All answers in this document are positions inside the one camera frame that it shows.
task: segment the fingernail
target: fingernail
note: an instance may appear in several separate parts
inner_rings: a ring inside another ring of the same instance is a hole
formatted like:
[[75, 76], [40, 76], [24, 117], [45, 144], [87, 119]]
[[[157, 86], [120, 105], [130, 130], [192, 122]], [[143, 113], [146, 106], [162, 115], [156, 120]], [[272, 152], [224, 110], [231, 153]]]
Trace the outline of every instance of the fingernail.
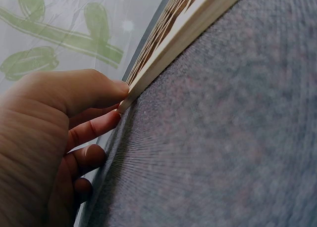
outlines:
[[123, 82], [123, 81], [121, 81], [121, 80], [115, 80], [114, 83], [115, 83], [122, 91], [124, 91], [124, 92], [129, 91], [129, 86], [128, 86], [125, 82]]

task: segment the gray fabric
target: gray fabric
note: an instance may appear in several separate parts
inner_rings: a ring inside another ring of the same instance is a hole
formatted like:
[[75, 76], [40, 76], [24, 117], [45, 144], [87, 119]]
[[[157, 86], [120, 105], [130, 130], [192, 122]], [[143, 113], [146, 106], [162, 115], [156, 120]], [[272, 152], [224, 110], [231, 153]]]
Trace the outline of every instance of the gray fabric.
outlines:
[[126, 112], [82, 223], [315, 227], [316, 132], [317, 0], [241, 0]]

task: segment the gray carpet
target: gray carpet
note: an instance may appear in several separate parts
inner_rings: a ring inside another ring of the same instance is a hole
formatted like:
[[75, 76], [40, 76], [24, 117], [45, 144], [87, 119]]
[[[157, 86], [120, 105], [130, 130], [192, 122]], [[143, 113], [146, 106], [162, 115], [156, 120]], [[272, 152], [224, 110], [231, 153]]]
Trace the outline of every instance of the gray carpet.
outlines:
[[81, 224], [316, 227], [316, 132], [317, 0], [241, 0], [125, 113]]

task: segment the green leaf print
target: green leaf print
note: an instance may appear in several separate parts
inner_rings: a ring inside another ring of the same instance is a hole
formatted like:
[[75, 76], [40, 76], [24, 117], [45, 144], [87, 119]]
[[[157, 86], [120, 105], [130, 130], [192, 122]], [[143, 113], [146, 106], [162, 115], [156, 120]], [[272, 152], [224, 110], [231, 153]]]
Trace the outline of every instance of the green leaf print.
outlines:
[[18, 0], [24, 16], [31, 21], [42, 22], [45, 16], [44, 0]]
[[110, 35], [106, 9], [100, 3], [89, 3], [84, 14], [91, 38], [108, 42]]
[[0, 66], [0, 71], [5, 73], [6, 79], [17, 81], [34, 71], [53, 70], [58, 64], [53, 48], [40, 46], [9, 56]]

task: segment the finger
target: finger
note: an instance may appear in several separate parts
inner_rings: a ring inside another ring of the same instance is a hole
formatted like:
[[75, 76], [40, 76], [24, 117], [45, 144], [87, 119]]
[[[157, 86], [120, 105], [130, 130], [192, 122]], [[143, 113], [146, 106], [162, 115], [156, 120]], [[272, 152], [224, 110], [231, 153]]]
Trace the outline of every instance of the finger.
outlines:
[[128, 86], [113, 82], [96, 70], [85, 69], [35, 72], [24, 76], [10, 91], [10, 95], [41, 102], [73, 117], [91, 107], [105, 108], [121, 102]]
[[119, 106], [119, 103], [114, 106], [103, 108], [103, 109], [88, 108], [82, 113], [79, 113], [76, 116], [69, 119], [69, 129], [72, 129], [84, 122], [90, 121], [104, 114], [107, 114], [108, 112], [115, 110], [118, 106]]
[[106, 161], [104, 150], [96, 144], [74, 150], [64, 156], [73, 180], [102, 166]]
[[89, 199], [93, 193], [91, 183], [85, 178], [79, 178], [74, 182], [75, 203], [81, 204]]
[[120, 119], [121, 116], [117, 111], [111, 111], [69, 130], [65, 152], [111, 131], [118, 125]]

